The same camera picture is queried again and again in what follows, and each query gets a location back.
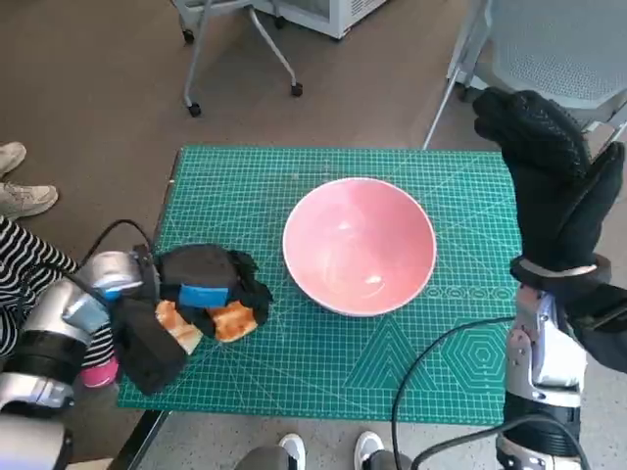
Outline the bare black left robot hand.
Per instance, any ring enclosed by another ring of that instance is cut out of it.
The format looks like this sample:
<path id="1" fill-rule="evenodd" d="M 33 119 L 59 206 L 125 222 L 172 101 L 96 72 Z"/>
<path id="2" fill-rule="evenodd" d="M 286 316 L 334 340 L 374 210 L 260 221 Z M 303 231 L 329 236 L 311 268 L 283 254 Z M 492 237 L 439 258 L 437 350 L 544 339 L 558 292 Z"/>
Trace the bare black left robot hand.
<path id="1" fill-rule="evenodd" d="M 161 324 L 187 347 L 202 335 L 232 343 L 263 326 L 273 296 L 256 279 L 258 265 L 241 251 L 196 244 L 160 256 Z"/>

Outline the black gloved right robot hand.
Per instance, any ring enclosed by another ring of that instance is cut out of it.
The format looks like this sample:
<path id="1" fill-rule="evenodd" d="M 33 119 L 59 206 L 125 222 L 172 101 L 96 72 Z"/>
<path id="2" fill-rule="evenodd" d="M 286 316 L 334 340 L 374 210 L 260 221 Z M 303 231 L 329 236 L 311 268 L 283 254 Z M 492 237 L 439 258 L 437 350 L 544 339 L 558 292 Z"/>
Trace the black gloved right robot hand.
<path id="1" fill-rule="evenodd" d="M 499 145 L 509 170 L 523 258 L 553 272 L 595 264 L 623 183 L 624 144 L 593 158 L 577 122 L 533 91 L 488 88 L 472 108 L 476 133 Z"/>

